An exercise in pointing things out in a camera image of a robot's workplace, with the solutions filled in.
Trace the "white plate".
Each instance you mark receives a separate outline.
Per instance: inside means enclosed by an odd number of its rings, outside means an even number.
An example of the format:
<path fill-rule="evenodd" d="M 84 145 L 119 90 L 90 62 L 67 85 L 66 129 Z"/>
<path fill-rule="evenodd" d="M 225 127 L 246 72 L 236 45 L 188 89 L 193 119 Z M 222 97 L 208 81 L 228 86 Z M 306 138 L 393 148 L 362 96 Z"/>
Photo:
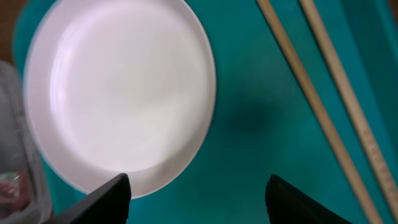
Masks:
<path fill-rule="evenodd" d="M 180 0 L 62 0 L 24 70 L 30 131 L 47 164 L 90 193 L 120 173 L 132 198 L 171 183 L 211 123 L 213 53 Z"/>

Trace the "red foil wrapper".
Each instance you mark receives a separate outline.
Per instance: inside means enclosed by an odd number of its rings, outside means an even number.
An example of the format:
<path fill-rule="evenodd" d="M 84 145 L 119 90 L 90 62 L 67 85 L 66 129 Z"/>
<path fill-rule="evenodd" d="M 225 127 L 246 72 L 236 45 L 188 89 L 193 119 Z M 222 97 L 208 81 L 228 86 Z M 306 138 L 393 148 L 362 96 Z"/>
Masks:
<path fill-rule="evenodd" d="M 1 217 L 7 217 L 25 209 L 30 201 L 27 172 L 17 171 L 1 174 Z"/>

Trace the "wooden chopstick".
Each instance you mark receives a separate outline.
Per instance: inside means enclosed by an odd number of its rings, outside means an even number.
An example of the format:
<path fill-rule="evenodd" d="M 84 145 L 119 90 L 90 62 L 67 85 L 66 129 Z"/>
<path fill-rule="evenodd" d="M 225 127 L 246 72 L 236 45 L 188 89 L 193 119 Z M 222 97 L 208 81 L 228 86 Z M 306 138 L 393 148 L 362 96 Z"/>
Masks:
<path fill-rule="evenodd" d="M 378 210 L 370 197 L 366 186 L 351 159 L 343 141 L 340 138 L 332 120 L 330 119 L 326 108 L 324 107 L 311 79 L 309 78 L 299 56 L 297 55 L 294 46 L 292 45 L 288 35 L 285 32 L 272 4 L 269 0 L 257 1 L 266 21 L 271 28 L 281 51 L 289 63 L 311 109 L 317 117 L 322 131 L 327 138 L 330 147 L 335 154 L 336 159 L 348 180 L 351 189 L 353 190 L 365 217 L 369 223 L 382 224 Z"/>
<path fill-rule="evenodd" d="M 382 155 L 379 144 L 374 137 L 314 1 L 300 0 L 300 4 L 315 34 L 322 55 L 343 99 L 356 134 L 361 141 L 394 220 L 397 220 L 397 184 Z"/>

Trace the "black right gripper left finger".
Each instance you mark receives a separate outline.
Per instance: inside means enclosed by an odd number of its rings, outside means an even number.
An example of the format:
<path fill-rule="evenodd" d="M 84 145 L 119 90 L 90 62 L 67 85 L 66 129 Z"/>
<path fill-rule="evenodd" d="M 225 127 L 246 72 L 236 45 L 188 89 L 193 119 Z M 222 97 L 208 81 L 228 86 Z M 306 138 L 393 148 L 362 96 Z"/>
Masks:
<path fill-rule="evenodd" d="M 126 224 L 131 201 L 127 174 L 119 174 L 45 224 Z"/>

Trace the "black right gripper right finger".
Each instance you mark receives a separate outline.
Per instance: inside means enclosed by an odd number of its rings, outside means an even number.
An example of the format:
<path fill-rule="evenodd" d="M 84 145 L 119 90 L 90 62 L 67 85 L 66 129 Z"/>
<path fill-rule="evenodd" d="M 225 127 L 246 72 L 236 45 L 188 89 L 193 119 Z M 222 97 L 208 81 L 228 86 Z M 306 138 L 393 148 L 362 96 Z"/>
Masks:
<path fill-rule="evenodd" d="M 267 182 L 265 203 L 271 224 L 349 223 L 275 174 Z"/>

